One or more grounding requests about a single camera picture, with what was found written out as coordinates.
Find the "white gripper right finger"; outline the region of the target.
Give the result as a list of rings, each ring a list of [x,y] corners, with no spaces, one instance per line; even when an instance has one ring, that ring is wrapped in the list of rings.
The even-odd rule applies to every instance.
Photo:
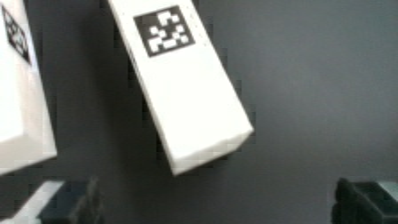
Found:
[[[342,178],[335,196],[333,224],[398,224],[398,181]]]

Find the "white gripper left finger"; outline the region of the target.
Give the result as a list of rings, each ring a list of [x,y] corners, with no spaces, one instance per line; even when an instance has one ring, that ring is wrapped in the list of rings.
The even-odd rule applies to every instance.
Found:
[[[6,224],[104,224],[98,179],[48,180]]]

